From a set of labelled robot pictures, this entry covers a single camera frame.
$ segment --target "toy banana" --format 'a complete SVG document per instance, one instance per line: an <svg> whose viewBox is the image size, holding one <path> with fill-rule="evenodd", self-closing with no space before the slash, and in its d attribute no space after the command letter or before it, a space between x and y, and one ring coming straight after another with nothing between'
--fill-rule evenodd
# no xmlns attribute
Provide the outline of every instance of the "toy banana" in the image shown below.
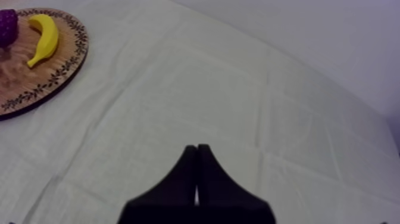
<svg viewBox="0 0 400 224"><path fill-rule="evenodd" d="M37 43L36 54L28 61L28 66L32 68L38 61L53 55L58 44L58 29L53 19L44 14L30 17L28 23L42 32L39 43Z"/></svg>

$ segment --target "wooden board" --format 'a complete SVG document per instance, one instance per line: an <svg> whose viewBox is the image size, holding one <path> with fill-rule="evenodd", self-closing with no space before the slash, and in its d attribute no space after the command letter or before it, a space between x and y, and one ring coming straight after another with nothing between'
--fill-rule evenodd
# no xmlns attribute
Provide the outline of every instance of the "wooden board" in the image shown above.
<svg viewBox="0 0 400 224"><path fill-rule="evenodd" d="M0 48L0 120L29 111L59 92L77 73L88 53L88 34L72 15L50 8L18 10L18 38L7 49ZM35 14L47 14L59 30L54 55L37 63L33 58L40 33L28 24Z"/></svg>

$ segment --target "purple fruit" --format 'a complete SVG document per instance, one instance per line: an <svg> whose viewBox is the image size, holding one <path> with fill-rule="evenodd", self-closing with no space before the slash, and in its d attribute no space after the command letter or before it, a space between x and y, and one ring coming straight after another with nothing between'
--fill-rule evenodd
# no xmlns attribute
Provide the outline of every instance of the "purple fruit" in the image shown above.
<svg viewBox="0 0 400 224"><path fill-rule="evenodd" d="M18 36L18 15L15 10L0 10L0 48L14 43Z"/></svg>

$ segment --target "white wall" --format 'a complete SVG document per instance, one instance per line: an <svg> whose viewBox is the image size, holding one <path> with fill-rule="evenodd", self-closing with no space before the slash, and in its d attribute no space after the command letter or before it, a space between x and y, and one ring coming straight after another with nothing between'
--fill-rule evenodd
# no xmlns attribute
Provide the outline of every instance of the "white wall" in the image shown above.
<svg viewBox="0 0 400 224"><path fill-rule="evenodd" d="M174 0L277 46L390 115L400 95L393 0Z"/></svg>

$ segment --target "white tablecloth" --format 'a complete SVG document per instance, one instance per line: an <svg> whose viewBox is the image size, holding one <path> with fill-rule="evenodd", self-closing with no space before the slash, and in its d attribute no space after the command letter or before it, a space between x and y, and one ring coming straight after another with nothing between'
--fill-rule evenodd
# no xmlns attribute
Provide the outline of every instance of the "white tablecloth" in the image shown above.
<svg viewBox="0 0 400 224"><path fill-rule="evenodd" d="M0 123L1 223L116 223L199 143L279 223L400 220L400 166L383 121L280 51L168 0L0 7L68 11L90 38L60 94Z"/></svg>

